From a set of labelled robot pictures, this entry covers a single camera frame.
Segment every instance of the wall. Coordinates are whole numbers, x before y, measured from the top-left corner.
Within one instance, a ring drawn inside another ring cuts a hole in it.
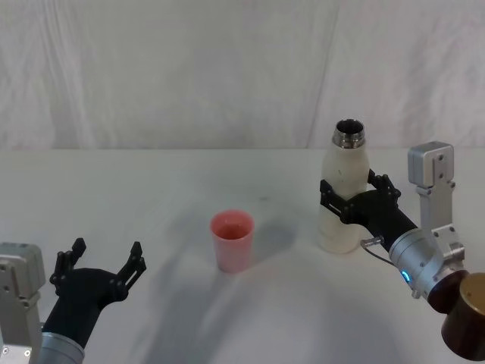
[[[2,0],[0,148],[485,146],[482,0]]]

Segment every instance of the white water bottle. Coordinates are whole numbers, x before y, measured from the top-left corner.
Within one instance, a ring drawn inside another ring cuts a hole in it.
[[[369,160],[365,151],[364,125],[352,119],[339,121],[321,167],[321,177],[344,199],[367,189]],[[360,240],[362,227],[343,224],[327,208],[320,206],[319,244],[330,253],[349,253]]]

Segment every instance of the blue light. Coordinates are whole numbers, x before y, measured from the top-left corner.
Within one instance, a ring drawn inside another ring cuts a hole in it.
[[[411,281],[411,276],[407,271],[401,271],[401,275],[403,276],[406,283],[409,283]]]

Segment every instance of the plastic cup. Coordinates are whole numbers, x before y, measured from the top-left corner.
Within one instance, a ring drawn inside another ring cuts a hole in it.
[[[226,210],[211,220],[217,265],[226,273],[238,273],[251,263],[251,245],[255,223],[242,210]]]

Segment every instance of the table surface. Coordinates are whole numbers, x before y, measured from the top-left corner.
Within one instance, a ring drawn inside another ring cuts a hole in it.
[[[371,150],[371,167],[402,191],[406,150]],[[85,364],[463,363],[443,343],[444,316],[413,300],[393,267],[359,249],[315,243],[321,160],[316,150],[70,151],[0,154],[0,240],[56,253],[84,237],[79,267],[117,271],[133,241],[146,273],[101,314]],[[485,270],[480,224],[485,149],[455,156],[455,226],[469,271]],[[208,223],[222,209],[256,222],[254,264],[217,270]],[[376,248],[384,254],[382,248]],[[41,319],[56,297],[42,290]]]

